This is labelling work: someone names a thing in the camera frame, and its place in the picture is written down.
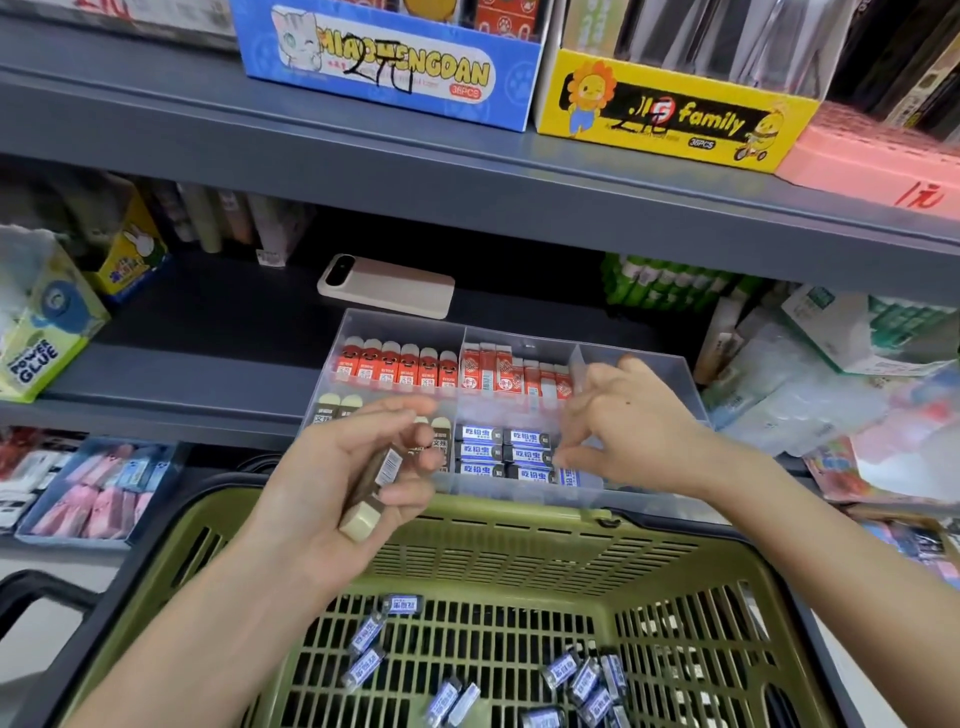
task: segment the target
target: hand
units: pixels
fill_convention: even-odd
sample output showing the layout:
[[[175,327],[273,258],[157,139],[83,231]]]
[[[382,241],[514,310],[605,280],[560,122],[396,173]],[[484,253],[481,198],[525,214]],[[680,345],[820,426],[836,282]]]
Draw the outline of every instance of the hand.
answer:
[[[361,407],[349,417],[305,429],[280,460],[244,526],[243,537],[279,558],[297,559],[308,573],[339,590],[359,575],[401,525],[433,497],[429,479],[409,463],[393,485],[380,491],[387,505],[370,538],[356,544],[337,529],[348,485],[379,449],[392,442],[427,447],[418,457],[423,473],[437,470],[444,456],[433,444],[433,428],[415,424],[437,404],[428,397],[391,397]]]
[[[701,425],[639,359],[591,364],[581,394],[567,401],[555,462],[613,483],[713,501],[735,465],[763,457]],[[595,435],[603,449],[583,445]]]

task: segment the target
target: clear plastic organizer box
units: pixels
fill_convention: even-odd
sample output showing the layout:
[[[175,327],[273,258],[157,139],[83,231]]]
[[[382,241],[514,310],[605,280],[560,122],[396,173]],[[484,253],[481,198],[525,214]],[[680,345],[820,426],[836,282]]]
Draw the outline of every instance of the clear plastic organizer box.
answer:
[[[338,375],[337,361],[351,336],[364,340],[398,342],[400,346],[416,344],[420,348],[435,349],[438,353],[456,352],[458,386],[420,387]],[[438,408],[433,417],[448,418],[454,431],[457,424],[492,425],[548,432],[554,443],[559,440],[560,414],[564,406],[561,400],[512,392],[466,389],[460,386],[463,376],[460,362],[465,344],[506,345],[511,347],[514,357],[565,365],[570,370],[574,391],[581,388],[587,365],[594,362],[615,365],[623,354],[632,354],[650,366],[698,421],[709,426],[689,367],[680,356],[545,339],[489,328],[349,308],[344,313],[336,341],[324,364],[323,373],[300,429],[313,423],[318,401],[327,393],[338,395],[341,399],[348,395],[357,395],[364,404],[383,397],[416,393],[437,400]],[[723,517],[700,500],[623,488],[617,484],[605,483],[601,478],[587,473],[580,473],[579,487],[570,487],[506,477],[454,473],[452,456],[449,466],[450,473],[437,473],[434,477],[440,492],[575,508],[613,508],[689,521],[726,523]]]

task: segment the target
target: barcode label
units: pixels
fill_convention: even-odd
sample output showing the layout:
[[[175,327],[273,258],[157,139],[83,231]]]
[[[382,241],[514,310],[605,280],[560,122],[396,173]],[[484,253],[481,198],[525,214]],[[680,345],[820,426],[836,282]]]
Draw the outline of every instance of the barcode label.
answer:
[[[279,253],[270,253],[269,251],[258,250],[256,252],[256,262],[269,268],[285,268],[287,265]]]
[[[403,455],[394,449],[387,450],[387,456],[383,459],[380,472],[376,474],[373,482],[377,485],[390,485],[396,480],[401,465],[403,465]]]

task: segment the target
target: yellow cardboard box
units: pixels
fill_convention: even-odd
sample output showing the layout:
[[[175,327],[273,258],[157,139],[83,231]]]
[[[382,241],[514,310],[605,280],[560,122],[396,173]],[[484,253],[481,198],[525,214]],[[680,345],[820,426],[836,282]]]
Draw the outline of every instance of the yellow cardboard box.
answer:
[[[105,299],[119,303],[160,266],[167,247],[136,186],[113,175],[106,177],[127,196],[127,209],[123,224],[112,236],[107,258],[97,270],[84,271],[84,277]]]
[[[539,133],[773,172],[820,106],[815,99],[566,50],[559,5],[538,81]],[[832,56],[839,56],[842,40],[839,34]],[[836,58],[824,64],[832,76]]]

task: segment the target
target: storage tray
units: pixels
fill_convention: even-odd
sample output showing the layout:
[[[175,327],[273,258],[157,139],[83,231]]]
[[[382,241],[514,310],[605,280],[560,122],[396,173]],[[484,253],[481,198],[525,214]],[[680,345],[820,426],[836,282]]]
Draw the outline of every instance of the storage tray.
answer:
[[[133,445],[137,448],[156,446],[163,453],[160,459],[168,461],[166,473],[156,485],[156,490],[150,498],[150,502],[144,509],[139,521],[131,529],[126,538],[123,539],[87,539],[81,537],[62,537],[62,536],[37,536],[33,533],[34,527],[40,519],[49,511],[65,494],[70,490],[71,485],[67,482],[69,476],[74,470],[83,463],[94,452],[106,448],[115,448],[120,445]],[[30,511],[21,519],[16,528],[15,537],[18,541],[34,546],[71,546],[75,548],[91,548],[104,551],[126,551],[131,545],[135,544],[143,533],[146,524],[150,518],[160,508],[162,503],[170,497],[175,485],[180,479],[180,472],[183,470],[183,464],[186,462],[190,446],[185,443],[175,443],[173,445],[166,443],[155,443],[149,440],[134,440],[132,438],[118,437],[88,437],[84,440],[80,448],[71,456],[66,465],[60,470],[60,473],[51,481],[50,485],[43,494],[36,500]]]
[[[326,393],[337,394],[341,398],[345,395],[360,395],[364,403],[398,394],[416,393],[436,399],[436,416],[447,417],[454,426],[457,423],[497,425],[559,434],[563,406],[559,400],[507,392],[469,390],[459,386],[416,387],[370,381],[356,376],[338,376],[336,362],[350,336],[359,336],[365,340],[375,338],[381,342],[396,341],[401,345],[412,343],[419,347],[432,347],[437,352],[453,351],[457,353],[458,360],[465,343],[507,345],[512,348],[514,356],[568,366],[575,391],[583,382],[587,365],[595,362],[615,365],[623,354],[632,354],[650,366],[690,413],[708,426],[707,413],[700,401],[693,377],[685,359],[680,356],[526,336],[489,328],[349,308],[344,313],[340,330],[324,364],[301,429],[313,422],[316,402]],[[434,482],[438,491],[451,494],[544,505],[612,508],[666,518],[726,523],[722,516],[700,500],[669,494],[643,493],[617,484],[605,484],[601,478],[586,473],[581,473],[581,484],[578,488],[462,473],[437,473]]]

